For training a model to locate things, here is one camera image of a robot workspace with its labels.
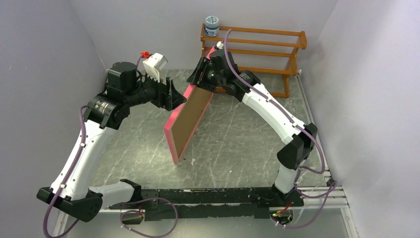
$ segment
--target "wooden shelf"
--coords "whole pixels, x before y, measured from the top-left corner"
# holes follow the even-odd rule
[[[267,52],[267,51],[251,51],[251,50],[242,50],[242,49],[229,49],[232,53],[238,54],[247,54],[247,55],[259,55],[259,56],[271,56],[271,57],[286,57],[289,58],[287,61],[286,68],[276,69],[276,68],[263,68],[263,67],[251,67],[251,66],[238,66],[240,71],[249,70],[252,72],[259,73],[274,73],[281,74],[284,84],[284,93],[283,92],[270,92],[274,97],[288,98],[290,96],[289,89],[289,77],[290,75],[296,75],[298,73],[298,66],[296,62],[296,56],[299,49],[306,49],[307,40],[304,31],[293,32],[293,31],[279,31],[279,30],[267,30],[267,29],[256,29],[256,28],[244,28],[244,27],[230,27],[230,26],[220,26],[220,31],[227,31],[232,29],[232,31],[239,32],[249,32],[249,33],[263,33],[263,34],[272,34],[272,35],[283,35],[298,37],[295,43],[287,42],[277,42],[277,41],[257,41],[257,40],[247,40],[247,39],[235,39],[230,38],[227,41],[233,43],[243,43],[243,44],[254,44],[254,45],[268,45],[268,46],[277,46],[277,47],[287,47],[291,48],[291,53],[280,53],[280,52]],[[206,55],[211,47],[206,47],[206,41],[218,42],[222,41],[221,37],[208,37],[205,33],[205,25],[202,25],[201,30],[201,42],[202,42],[202,56]],[[224,92],[223,89],[217,89],[217,92]]]

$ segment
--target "gray floor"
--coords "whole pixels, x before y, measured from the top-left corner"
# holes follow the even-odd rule
[[[166,74],[184,92],[192,70]],[[257,74],[268,90],[283,90],[278,75]],[[279,102],[308,123],[308,110],[296,78],[291,97]],[[272,186],[279,167],[276,153],[284,146],[274,130],[234,97],[215,94],[178,165],[172,161],[163,126],[171,112],[152,104],[132,108],[102,155],[92,186],[129,179],[143,188]],[[320,169],[314,150],[307,165]],[[322,175],[303,173],[299,186],[325,185]]]

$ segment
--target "red clip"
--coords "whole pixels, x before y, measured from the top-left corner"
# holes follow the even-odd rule
[[[143,51],[140,54],[143,55],[143,58],[145,58],[145,59],[150,57],[150,53],[148,51]]]

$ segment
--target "small jar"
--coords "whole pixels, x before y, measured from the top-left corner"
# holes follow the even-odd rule
[[[206,21],[204,23],[206,35],[210,37],[215,37],[219,34],[219,18],[216,16],[208,16],[206,17]]]

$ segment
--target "white wall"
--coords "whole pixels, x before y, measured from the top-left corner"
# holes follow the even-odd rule
[[[104,76],[68,1],[1,1],[0,237],[43,237],[47,205],[36,194],[64,166],[79,133],[78,108]]]
[[[339,0],[304,71],[362,238],[420,236],[420,2]]]
[[[118,61],[135,61],[139,52],[150,51],[166,56],[169,60],[166,68],[193,69],[201,56],[201,26],[209,15],[218,16],[222,25],[305,31],[310,49],[337,0],[71,0],[71,3],[106,67]],[[266,65],[272,59],[258,61]]]

